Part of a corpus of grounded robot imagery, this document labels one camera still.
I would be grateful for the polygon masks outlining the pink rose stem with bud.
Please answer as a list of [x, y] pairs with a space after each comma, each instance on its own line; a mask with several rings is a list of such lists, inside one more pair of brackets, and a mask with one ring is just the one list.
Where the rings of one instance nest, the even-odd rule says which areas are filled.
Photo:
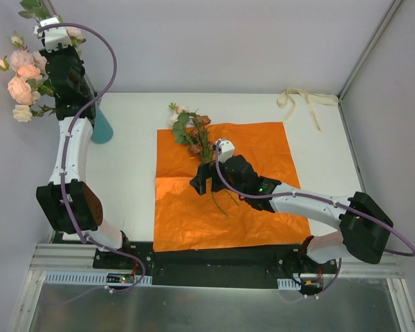
[[81, 55], [82, 51], [80, 50], [80, 46], [86, 41], [82, 31], [76, 27], [66, 27], [66, 32], [71, 40], [72, 45], [77, 51], [77, 54]]

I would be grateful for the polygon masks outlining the peach rose flower stem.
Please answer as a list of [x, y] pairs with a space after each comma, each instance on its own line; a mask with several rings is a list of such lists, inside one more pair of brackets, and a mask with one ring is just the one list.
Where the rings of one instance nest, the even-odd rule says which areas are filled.
[[5, 56], [0, 59], [1, 71], [12, 71], [14, 77], [8, 83], [8, 92], [17, 104], [31, 106], [42, 95], [53, 96], [54, 88], [47, 78], [47, 73], [42, 73], [34, 65], [22, 66], [13, 71]]

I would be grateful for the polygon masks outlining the pink artificial flower bouquet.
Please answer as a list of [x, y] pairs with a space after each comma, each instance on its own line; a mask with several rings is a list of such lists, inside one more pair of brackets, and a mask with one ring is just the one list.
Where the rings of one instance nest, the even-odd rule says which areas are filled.
[[175, 143], [187, 146], [189, 153], [196, 156], [202, 165], [212, 162], [214, 143], [210, 140], [208, 130], [211, 119], [174, 102], [171, 102], [168, 108], [172, 112], [169, 125], [175, 137]]

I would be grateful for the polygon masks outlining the cream single rose stem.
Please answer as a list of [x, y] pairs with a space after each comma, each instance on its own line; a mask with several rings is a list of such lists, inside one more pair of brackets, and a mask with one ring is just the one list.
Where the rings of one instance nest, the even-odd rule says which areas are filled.
[[41, 118], [45, 114], [49, 116], [56, 112], [56, 109], [47, 105], [37, 106], [34, 110], [27, 105], [16, 105], [12, 111], [13, 118], [18, 122], [30, 122], [33, 118]]

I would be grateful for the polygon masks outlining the green eucalyptus leaf sprig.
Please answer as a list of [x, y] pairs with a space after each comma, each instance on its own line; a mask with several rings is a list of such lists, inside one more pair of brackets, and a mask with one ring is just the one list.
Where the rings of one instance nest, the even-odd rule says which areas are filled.
[[18, 12], [20, 17], [25, 19], [35, 19], [37, 21], [45, 20], [51, 17], [51, 13], [43, 1], [39, 0], [22, 0], [19, 2], [23, 10]]

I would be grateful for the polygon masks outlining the pink two-bloom flower stem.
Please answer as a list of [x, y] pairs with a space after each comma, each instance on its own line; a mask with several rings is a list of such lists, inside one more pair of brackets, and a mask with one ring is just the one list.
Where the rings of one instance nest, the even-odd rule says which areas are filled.
[[24, 38], [16, 31], [9, 37], [11, 44], [16, 48], [8, 60], [13, 71], [17, 71], [22, 66], [34, 65], [42, 73], [46, 72], [47, 59], [39, 51], [30, 52], [25, 45]]

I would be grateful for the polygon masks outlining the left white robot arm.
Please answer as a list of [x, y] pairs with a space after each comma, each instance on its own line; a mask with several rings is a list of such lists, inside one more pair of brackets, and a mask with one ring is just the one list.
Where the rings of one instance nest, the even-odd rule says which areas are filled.
[[41, 50], [54, 88], [59, 146], [47, 185], [36, 189], [36, 199], [56, 232], [94, 241], [118, 269], [127, 268], [132, 252], [123, 246], [126, 236], [103, 215], [102, 203], [86, 183], [86, 157], [93, 134], [95, 93], [84, 77], [84, 63], [72, 46]]

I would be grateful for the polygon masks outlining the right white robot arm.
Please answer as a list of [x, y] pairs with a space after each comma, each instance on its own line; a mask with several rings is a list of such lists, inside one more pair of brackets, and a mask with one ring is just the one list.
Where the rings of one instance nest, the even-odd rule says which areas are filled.
[[190, 185], [204, 195], [207, 182], [211, 191], [237, 192], [255, 210], [294, 214], [326, 224], [334, 229], [324, 236], [309, 236], [297, 256], [305, 273], [343, 257], [354, 257], [367, 264], [378, 264], [385, 252], [394, 226], [381, 207], [364, 192], [352, 197], [325, 196], [300, 190], [279, 180], [260, 176], [242, 155], [224, 163], [212, 161], [199, 165]]

